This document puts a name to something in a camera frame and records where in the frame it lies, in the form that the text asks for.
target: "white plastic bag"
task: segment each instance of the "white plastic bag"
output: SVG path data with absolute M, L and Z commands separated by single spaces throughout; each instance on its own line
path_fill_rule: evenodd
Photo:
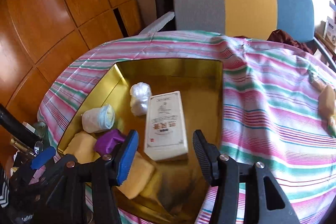
M 130 105 L 133 115 L 145 115 L 149 97 L 152 96 L 151 87 L 144 82 L 139 82 L 131 87 L 129 93 L 132 96 Z
M 114 109 L 111 105 L 92 108 L 82 116 L 83 130 L 87 133 L 99 133 L 111 129 L 114 119 Z

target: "pink striped fabric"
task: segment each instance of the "pink striped fabric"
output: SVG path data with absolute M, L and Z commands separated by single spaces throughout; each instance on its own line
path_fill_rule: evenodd
M 104 43 L 74 61 L 46 93 L 38 120 L 57 146 L 71 118 L 116 62 L 146 58 L 203 58 L 223 63 L 221 152 L 237 162 L 264 162 L 301 223 L 318 223 L 336 195 L 336 140 L 318 115 L 314 72 L 335 86 L 336 75 L 302 50 L 276 42 L 201 31 L 159 32 Z M 86 201 L 92 207 L 91 189 Z M 207 224 L 217 189 L 209 188 L 196 223 Z M 240 185 L 236 223 L 242 223 L 245 186 Z M 122 222 L 144 223 L 120 210 Z

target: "blue fabric panel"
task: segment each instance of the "blue fabric panel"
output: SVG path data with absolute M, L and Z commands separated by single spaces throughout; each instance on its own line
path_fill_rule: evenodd
M 278 29 L 299 42 L 314 38 L 314 7 L 312 0 L 278 0 Z

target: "brown cloth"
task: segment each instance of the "brown cloth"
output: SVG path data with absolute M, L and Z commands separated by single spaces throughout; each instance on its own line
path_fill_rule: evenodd
M 309 52 L 310 54 L 313 54 L 312 50 L 308 48 L 306 43 L 300 43 L 296 40 L 293 39 L 288 33 L 286 33 L 283 30 L 275 30 L 271 33 L 269 38 L 267 39 L 268 41 L 274 41 L 274 42 L 279 42 L 279 43 L 284 43 L 287 45 L 292 45 L 294 47 L 300 48 L 301 50 L 305 52 Z

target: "gray fabric panel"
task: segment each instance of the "gray fabric panel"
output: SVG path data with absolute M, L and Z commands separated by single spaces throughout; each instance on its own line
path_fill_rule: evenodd
M 225 33 L 224 0 L 174 0 L 176 30 Z

